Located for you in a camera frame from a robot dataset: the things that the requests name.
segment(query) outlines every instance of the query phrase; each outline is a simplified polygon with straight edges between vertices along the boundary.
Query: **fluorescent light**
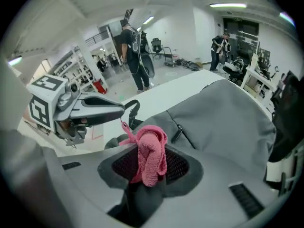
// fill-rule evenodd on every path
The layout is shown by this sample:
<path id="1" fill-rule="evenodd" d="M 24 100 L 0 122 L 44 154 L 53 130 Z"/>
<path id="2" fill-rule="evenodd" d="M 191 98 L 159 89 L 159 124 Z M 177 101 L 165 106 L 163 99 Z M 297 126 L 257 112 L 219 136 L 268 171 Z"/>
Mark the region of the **fluorescent light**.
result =
<path id="1" fill-rule="evenodd" d="M 247 5 L 244 3 L 217 3 L 210 4 L 212 8 L 222 8 L 222 7 L 237 7 L 237 8 L 247 8 Z"/>
<path id="2" fill-rule="evenodd" d="M 22 56 L 19 56 L 19 57 L 15 58 L 15 59 L 9 61 L 9 65 L 10 66 L 14 66 L 15 64 L 19 63 L 21 61 L 21 59 L 22 59 Z"/>
<path id="3" fill-rule="evenodd" d="M 144 25 L 148 24 L 153 18 L 154 16 L 150 16 L 143 24 Z"/>
<path id="4" fill-rule="evenodd" d="M 286 12 L 280 13 L 280 17 L 287 20 L 289 23 L 291 23 L 295 27 L 295 23 L 294 23 L 293 19 Z"/>

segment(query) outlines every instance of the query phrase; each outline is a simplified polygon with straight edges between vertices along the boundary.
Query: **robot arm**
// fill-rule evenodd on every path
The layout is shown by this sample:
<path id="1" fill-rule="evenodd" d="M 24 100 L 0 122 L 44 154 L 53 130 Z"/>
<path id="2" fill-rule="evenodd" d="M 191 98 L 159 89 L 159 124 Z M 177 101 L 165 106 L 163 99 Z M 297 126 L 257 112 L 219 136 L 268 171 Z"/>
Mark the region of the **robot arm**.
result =
<path id="1" fill-rule="evenodd" d="M 28 85 L 33 94 L 29 114 L 37 124 L 53 131 L 66 145 L 83 143 L 86 128 L 120 118 L 124 105 L 100 93 L 81 93 L 76 84 L 45 75 Z"/>

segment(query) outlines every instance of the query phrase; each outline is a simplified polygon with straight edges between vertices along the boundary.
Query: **black strap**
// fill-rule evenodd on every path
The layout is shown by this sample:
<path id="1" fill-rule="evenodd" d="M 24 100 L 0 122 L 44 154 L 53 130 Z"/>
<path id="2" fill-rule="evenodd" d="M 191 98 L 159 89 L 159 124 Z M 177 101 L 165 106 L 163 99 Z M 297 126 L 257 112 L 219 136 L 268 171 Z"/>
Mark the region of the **black strap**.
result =
<path id="1" fill-rule="evenodd" d="M 129 127 L 132 130 L 137 128 L 142 123 L 141 120 L 135 119 L 135 117 L 137 116 L 138 110 L 141 107 L 141 104 L 139 103 L 138 100 L 132 100 L 124 105 L 125 109 L 128 109 L 134 104 L 136 104 L 136 106 L 131 110 L 131 112 L 129 114 Z"/>

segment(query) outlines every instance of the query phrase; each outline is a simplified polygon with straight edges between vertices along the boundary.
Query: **white table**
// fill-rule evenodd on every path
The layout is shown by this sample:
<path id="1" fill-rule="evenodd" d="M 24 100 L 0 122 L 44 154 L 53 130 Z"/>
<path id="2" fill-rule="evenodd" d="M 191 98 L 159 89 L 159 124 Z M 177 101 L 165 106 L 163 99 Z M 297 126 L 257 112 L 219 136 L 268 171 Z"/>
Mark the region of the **white table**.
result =
<path id="1" fill-rule="evenodd" d="M 189 97 L 199 93 L 205 86 L 210 85 L 211 83 L 220 79 L 224 78 L 210 71 L 201 70 L 152 88 L 126 101 L 123 101 L 122 103 L 126 104 L 134 99 L 138 100 L 141 104 L 141 107 L 138 111 L 136 119 L 144 121 L 149 117 L 166 111 L 179 102 L 184 101 Z M 241 88 L 239 89 L 250 96 L 261 107 L 268 118 L 270 120 L 272 119 L 271 113 L 258 100 L 256 100 L 247 91 Z M 131 109 L 132 107 L 127 109 L 122 116 L 122 120 L 127 123 Z M 106 144 L 112 138 L 117 137 L 123 133 L 125 132 L 122 129 L 120 119 L 105 123 L 104 143 Z"/>
<path id="2" fill-rule="evenodd" d="M 266 105 L 267 103 L 269 103 L 269 100 L 271 98 L 271 93 L 274 92 L 274 90 L 276 89 L 275 85 L 273 84 L 272 81 L 266 79 L 265 77 L 263 77 L 262 75 L 260 75 L 257 71 L 255 71 L 253 68 L 251 67 L 247 67 L 246 68 L 247 72 L 245 74 L 245 77 L 243 79 L 241 88 L 243 89 L 249 76 L 253 76 L 254 78 L 256 78 L 257 80 L 262 82 L 262 86 L 260 87 L 259 92 L 257 93 L 257 95 L 260 94 L 261 90 L 263 89 L 264 86 L 267 86 L 269 88 L 268 92 L 266 93 L 264 99 L 262 100 L 262 104 Z"/>

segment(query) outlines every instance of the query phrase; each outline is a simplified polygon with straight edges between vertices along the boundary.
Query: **pink cloth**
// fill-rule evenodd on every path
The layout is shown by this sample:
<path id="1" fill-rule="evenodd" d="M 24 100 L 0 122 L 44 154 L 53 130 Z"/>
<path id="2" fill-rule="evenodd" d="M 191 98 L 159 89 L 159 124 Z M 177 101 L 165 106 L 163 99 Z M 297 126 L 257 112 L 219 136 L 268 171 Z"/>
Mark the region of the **pink cloth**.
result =
<path id="1" fill-rule="evenodd" d="M 119 145 L 137 143 L 138 145 L 138 170 L 131 183 L 143 181 L 147 187 L 153 187 L 158 181 L 158 176 L 167 173 L 165 144 L 168 137 L 157 126 L 147 125 L 133 135 L 127 123 L 123 122 L 123 129 L 129 139 L 123 140 Z"/>

